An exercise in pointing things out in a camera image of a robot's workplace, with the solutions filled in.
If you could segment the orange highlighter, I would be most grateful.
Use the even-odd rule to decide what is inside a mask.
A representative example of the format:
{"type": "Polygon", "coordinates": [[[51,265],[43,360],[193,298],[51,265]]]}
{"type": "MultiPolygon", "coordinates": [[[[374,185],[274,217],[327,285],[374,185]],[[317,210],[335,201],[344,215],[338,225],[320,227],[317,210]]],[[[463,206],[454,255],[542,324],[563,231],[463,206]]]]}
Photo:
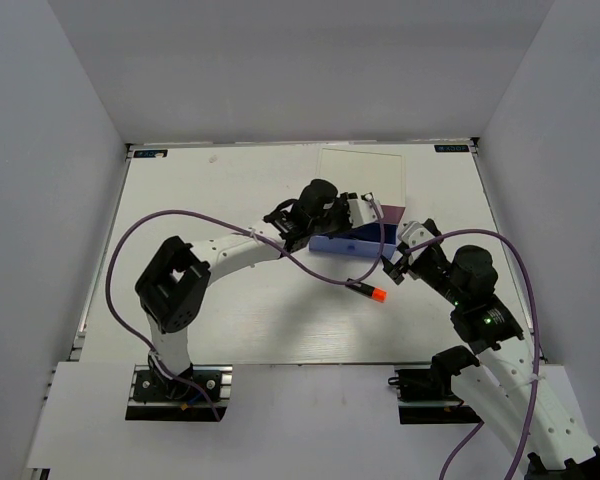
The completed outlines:
{"type": "Polygon", "coordinates": [[[372,299],[379,303],[384,303],[387,298],[387,292],[380,288],[374,287],[364,282],[356,281],[349,279],[345,287],[351,291],[356,292],[357,294],[363,295],[366,298],[372,299]]]}

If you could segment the pink drawer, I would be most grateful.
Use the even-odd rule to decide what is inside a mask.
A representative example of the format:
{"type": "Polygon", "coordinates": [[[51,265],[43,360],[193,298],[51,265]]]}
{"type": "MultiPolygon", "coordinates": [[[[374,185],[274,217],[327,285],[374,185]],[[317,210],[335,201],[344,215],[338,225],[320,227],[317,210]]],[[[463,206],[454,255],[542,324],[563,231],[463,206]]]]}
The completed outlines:
{"type": "Polygon", "coordinates": [[[405,207],[382,204],[383,220],[385,223],[397,225],[403,218],[405,207]]]}

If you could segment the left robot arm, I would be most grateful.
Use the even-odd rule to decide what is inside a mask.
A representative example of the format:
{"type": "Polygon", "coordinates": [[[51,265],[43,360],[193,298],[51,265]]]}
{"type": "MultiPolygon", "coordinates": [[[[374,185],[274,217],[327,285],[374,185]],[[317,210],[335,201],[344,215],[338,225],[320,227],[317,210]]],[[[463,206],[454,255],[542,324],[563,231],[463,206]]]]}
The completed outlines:
{"type": "Polygon", "coordinates": [[[150,363],[159,371],[160,391],[179,399],[190,390],[187,328],[214,282],[293,254],[315,236],[344,234],[381,218],[371,193],[340,193],[330,182],[314,179],[297,199],[283,201],[247,228],[196,243],[178,236],[165,240],[135,284],[150,324],[150,363]]]}

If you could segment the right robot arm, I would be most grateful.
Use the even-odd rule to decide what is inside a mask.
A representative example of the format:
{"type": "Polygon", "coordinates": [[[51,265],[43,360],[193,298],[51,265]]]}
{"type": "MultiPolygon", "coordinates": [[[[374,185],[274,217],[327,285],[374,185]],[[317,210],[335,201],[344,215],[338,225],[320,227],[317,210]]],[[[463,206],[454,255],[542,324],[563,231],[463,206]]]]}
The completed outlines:
{"type": "Polygon", "coordinates": [[[475,245],[447,258],[433,220],[410,221],[398,234],[399,258],[384,272],[421,280],[452,306],[462,343],[433,356],[431,384],[468,405],[512,456],[506,476],[600,479],[600,446],[563,405],[540,370],[532,334],[498,298],[491,254],[475,245]]]}

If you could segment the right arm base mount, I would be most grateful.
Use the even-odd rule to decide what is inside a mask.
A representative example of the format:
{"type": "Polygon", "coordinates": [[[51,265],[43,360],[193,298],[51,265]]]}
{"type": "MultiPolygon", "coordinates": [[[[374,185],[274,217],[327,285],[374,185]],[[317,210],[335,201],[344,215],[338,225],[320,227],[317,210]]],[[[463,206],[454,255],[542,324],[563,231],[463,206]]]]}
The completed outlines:
{"type": "Polygon", "coordinates": [[[401,425],[477,424],[479,416],[434,380],[428,368],[396,369],[387,384],[398,399],[401,425]]]}

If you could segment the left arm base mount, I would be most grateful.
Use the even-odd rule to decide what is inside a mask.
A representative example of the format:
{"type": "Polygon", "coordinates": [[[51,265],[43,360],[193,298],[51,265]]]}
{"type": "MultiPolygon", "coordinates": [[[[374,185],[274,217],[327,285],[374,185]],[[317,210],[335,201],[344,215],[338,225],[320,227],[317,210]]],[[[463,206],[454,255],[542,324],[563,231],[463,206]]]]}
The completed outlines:
{"type": "Polygon", "coordinates": [[[185,377],[198,387],[167,380],[147,365],[136,365],[125,419],[157,422],[216,422],[229,406],[232,366],[194,366],[185,377]]]}

